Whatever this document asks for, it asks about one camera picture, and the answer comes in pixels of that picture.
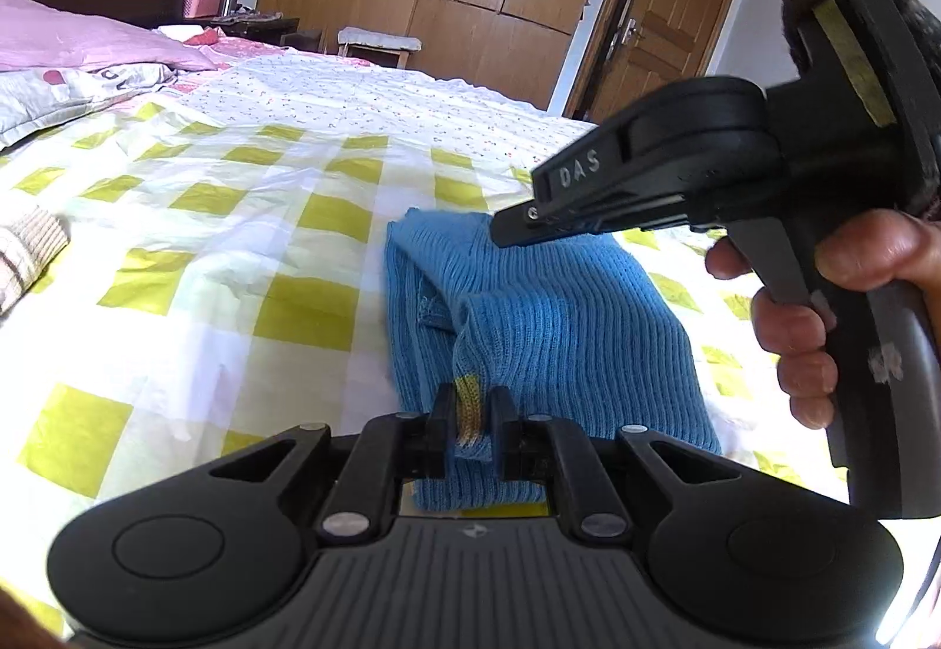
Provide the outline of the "blue knit sweater yellow stripes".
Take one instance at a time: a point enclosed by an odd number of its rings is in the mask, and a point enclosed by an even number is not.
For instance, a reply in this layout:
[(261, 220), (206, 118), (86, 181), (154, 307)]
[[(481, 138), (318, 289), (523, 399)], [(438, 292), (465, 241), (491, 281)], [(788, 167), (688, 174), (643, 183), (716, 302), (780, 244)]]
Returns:
[(641, 424), (716, 453), (686, 330), (648, 273), (608, 235), (528, 247), (491, 241), (490, 215), (412, 209), (388, 227), (386, 334), (399, 404), (429, 411), (456, 391), (458, 437), (442, 480), (421, 480), (423, 512), (534, 504), (501, 482), (486, 397), (506, 388), (522, 415), (611, 437)]

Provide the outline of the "green checked bed sheet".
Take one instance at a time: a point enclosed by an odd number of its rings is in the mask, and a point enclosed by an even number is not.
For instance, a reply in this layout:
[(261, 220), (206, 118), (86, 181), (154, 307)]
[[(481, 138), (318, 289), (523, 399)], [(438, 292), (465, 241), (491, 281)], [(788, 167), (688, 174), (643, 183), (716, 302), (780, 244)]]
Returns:
[(93, 505), (303, 421), (391, 411), (386, 230), (493, 212), (582, 125), (461, 80), (215, 45), (217, 67), (2, 150), (65, 249), (2, 321), (2, 641), (56, 647)]

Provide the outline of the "small stool white cushion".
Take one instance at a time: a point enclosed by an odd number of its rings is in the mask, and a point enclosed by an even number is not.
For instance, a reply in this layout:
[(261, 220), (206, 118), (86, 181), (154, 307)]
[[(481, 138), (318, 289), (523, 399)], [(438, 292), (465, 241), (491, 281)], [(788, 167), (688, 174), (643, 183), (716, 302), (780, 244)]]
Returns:
[(423, 50), (418, 37), (394, 35), (372, 29), (346, 26), (336, 34), (338, 55), (341, 58), (368, 59), (373, 64), (405, 69), (412, 55)]

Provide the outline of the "dark bedside table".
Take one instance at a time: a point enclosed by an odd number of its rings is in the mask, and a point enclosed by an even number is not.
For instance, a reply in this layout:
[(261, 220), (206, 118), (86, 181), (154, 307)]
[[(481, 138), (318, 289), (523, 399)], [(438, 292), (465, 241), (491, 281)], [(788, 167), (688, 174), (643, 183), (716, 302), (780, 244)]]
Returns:
[(241, 13), (204, 19), (204, 24), (209, 28), (219, 28), (228, 37), (239, 37), (259, 44), (290, 46), (311, 53), (322, 50), (321, 29), (300, 28), (300, 19), (296, 16)]

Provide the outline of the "beige striped knit garment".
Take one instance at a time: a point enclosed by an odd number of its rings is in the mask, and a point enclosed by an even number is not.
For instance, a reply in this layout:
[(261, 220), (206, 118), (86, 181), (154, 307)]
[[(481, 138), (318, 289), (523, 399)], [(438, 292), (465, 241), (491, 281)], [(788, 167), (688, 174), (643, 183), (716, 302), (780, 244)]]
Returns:
[(8, 314), (69, 244), (61, 217), (30, 199), (2, 209), (2, 314)]

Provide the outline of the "white patterned pillow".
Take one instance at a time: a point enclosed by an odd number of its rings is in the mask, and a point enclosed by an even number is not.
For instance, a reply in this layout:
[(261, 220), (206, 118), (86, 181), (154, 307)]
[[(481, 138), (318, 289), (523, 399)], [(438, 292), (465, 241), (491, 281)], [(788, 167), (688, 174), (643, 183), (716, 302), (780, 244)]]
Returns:
[(164, 64), (141, 62), (98, 71), (34, 67), (0, 75), (2, 149), (45, 129), (99, 112), (136, 94), (172, 84), (177, 72)]

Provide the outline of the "pink pillow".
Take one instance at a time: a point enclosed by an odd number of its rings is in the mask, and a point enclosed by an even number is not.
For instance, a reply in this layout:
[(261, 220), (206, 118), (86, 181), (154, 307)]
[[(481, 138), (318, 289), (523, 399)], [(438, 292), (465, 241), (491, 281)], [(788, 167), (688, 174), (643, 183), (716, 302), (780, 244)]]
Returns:
[(34, 1), (2, 0), (2, 71), (65, 67), (97, 71), (156, 62), (180, 71), (212, 71), (213, 62), (161, 32), (105, 16), (61, 12)]

